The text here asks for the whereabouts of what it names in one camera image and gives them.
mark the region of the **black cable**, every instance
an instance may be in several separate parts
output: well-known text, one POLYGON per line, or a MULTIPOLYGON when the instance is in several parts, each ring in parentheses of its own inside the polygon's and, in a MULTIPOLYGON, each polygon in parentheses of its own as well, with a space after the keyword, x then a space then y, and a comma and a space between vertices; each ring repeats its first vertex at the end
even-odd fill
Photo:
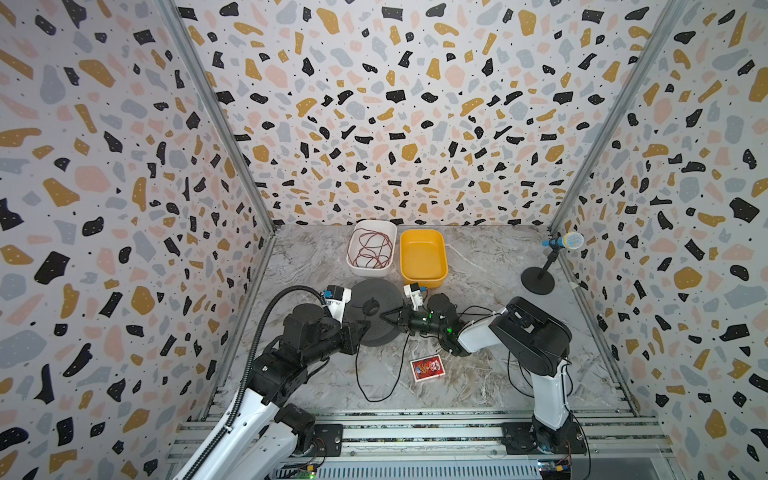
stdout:
POLYGON ((362 386, 360 385, 360 375, 357 372, 357 358, 360 356, 360 348, 357 349, 357 355, 355 355, 355 379, 357 380, 357 387, 360 389, 362 396, 366 397, 366 400, 368 400, 371 403, 383 402, 384 400, 387 400, 389 397, 391 397, 392 394, 395 392, 395 389, 397 388, 397 384, 400 382, 400 376, 402 375, 402 365, 403 363, 405 363, 405 360, 406 360, 406 347, 408 346, 408 340, 410 338, 411 338, 410 335, 406 335, 406 342, 402 345, 402 356, 400 357, 400 370, 397 373, 397 380, 395 380, 395 385, 392 386, 392 390, 389 392, 389 395, 387 395, 383 399, 371 400, 366 395, 365 390, 362 389, 362 386))
POLYGON ((277 302, 280 301, 281 298, 283 298, 285 295, 291 292, 296 292, 302 290, 304 292, 312 293, 317 299, 320 301, 320 305, 323 306, 323 311, 327 316, 332 316, 330 310, 328 310, 328 306, 326 304, 326 299, 320 295, 315 289, 304 286, 304 285, 294 285, 289 286, 283 290, 281 290, 277 295, 275 295, 272 300, 266 305, 266 308, 264 309, 264 314, 261 316, 261 319, 259 320, 259 326, 256 328, 256 334, 253 336, 253 341, 250 344, 250 350, 248 350, 248 357, 246 358, 245 362, 245 370, 243 371, 243 378, 240 379, 240 387, 237 389, 237 393, 235 394, 235 400, 232 403, 232 409, 230 410, 230 414, 227 417, 227 421, 224 423, 221 429, 219 429, 218 432, 216 432, 216 435, 211 439, 210 443, 206 446, 206 448, 202 451, 199 457, 192 463, 192 466, 189 470, 187 470, 187 473, 184 474, 183 480, 191 480, 194 475, 197 473, 197 470, 200 469, 202 464, 205 462, 206 458, 211 454, 211 452, 216 448, 216 445, 219 444, 221 439, 224 437, 224 435, 231 431, 232 425, 235 423, 235 419, 240 414, 240 405, 243 404, 243 397, 245 396, 245 392, 248 389, 248 380, 250 377, 250 370, 251 365, 253 364, 253 360, 256 358, 256 351, 259 348, 259 341, 261 341, 261 334, 264 331, 264 327, 266 326, 266 320, 269 318, 270 313, 272 313, 272 309, 275 307, 277 302))
POLYGON ((530 399, 534 398, 533 395, 529 395, 529 394, 523 392, 514 383, 512 383, 512 375, 509 373, 509 360, 511 358, 512 358, 512 352, 507 353, 507 378, 509 379, 509 385, 511 385, 513 389, 517 390, 518 392, 522 393, 523 395, 527 396, 528 398, 530 398, 530 399))

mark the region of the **blue microphone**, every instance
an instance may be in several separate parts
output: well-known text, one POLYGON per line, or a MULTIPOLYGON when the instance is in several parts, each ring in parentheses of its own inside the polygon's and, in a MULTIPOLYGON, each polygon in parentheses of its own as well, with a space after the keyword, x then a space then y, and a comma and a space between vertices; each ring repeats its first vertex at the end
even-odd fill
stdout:
POLYGON ((558 247, 567 248, 569 250, 576 250, 584 245, 584 235, 579 232, 568 232, 563 237, 553 238, 551 240, 545 240, 541 242, 544 247, 558 247))

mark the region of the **metal vent grille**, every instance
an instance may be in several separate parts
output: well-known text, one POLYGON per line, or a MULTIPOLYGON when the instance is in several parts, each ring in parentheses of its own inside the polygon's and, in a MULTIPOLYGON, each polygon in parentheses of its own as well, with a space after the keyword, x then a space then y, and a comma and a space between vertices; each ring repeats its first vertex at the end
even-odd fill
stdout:
MULTIPOLYGON (((430 478, 449 480, 459 478, 506 480, 540 480, 535 460, 445 461, 445 462, 334 462, 319 468, 315 478, 430 478)), ((296 470, 278 470, 276 478, 296 478, 296 470)))

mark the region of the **marble floor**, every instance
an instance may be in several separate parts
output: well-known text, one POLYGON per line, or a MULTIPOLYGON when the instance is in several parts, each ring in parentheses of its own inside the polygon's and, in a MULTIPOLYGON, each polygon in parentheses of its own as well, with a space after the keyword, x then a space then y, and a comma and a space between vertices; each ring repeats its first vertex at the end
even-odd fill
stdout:
MULTIPOLYGON (((401 226, 399 235, 413 227, 401 226)), ((620 390, 611 383, 606 365, 581 315, 571 287, 556 263, 551 272, 556 287, 548 296, 529 293, 520 283, 520 273, 528 266, 545 261, 541 241, 545 232, 529 227, 432 227, 445 238, 449 275, 433 293, 445 293, 461 311, 469 305, 501 309, 512 297, 522 296, 566 323, 573 332, 570 367, 574 381, 569 398, 572 409, 614 410, 623 408, 620 390)), ((243 372, 247 351, 264 307, 281 289, 307 285, 324 290, 328 284, 352 286, 363 280, 346 265, 347 239, 353 227, 283 226, 278 234, 266 276, 248 324, 243 331, 233 368, 227 374, 219 398, 228 403, 243 372)), ((403 284, 399 272, 399 254, 387 280, 403 284)), ((264 329, 260 350, 283 331, 283 318, 297 304, 312 302, 304 293, 291 293, 275 306, 264 329)), ((379 399, 389 393, 398 374, 401 352, 406 340, 403 333, 382 347, 362 347, 359 354, 359 378, 366 394, 379 399)), ((355 409, 504 409, 531 410, 533 400, 515 391, 507 378, 508 350, 501 345, 459 358, 445 352, 446 375, 416 383, 408 361, 440 352, 435 339, 411 337, 406 347, 406 364, 399 384, 389 399, 368 403, 355 380, 355 358, 343 354, 331 357, 330 364, 301 386, 291 402, 311 410, 355 409)), ((512 357, 511 379, 524 392, 530 387, 521 377, 512 357)))

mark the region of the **terrazzo wallpaper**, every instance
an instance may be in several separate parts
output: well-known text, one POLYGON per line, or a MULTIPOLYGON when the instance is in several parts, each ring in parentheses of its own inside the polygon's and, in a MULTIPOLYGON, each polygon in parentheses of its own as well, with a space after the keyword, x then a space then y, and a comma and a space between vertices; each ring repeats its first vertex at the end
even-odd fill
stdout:
POLYGON ((178 0, 276 223, 547 223, 662 0, 178 0))
POLYGON ((696 480, 768 478, 768 2, 690 2, 566 228, 644 415, 696 480))
POLYGON ((0 15, 0 477, 160 478, 260 226, 153 4, 0 15))

